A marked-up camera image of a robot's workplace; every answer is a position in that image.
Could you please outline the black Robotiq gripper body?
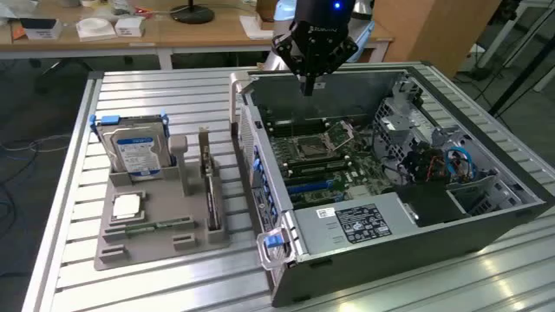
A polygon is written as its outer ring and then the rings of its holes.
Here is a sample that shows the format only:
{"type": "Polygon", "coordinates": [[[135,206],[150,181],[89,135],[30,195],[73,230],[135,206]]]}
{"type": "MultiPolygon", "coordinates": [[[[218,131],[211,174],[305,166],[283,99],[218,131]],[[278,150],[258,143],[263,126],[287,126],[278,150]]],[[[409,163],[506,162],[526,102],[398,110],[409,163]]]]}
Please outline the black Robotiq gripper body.
{"type": "Polygon", "coordinates": [[[351,1],[297,2],[291,36],[299,50],[298,74],[318,77],[331,73],[351,57],[351,13],[351,1]]]}

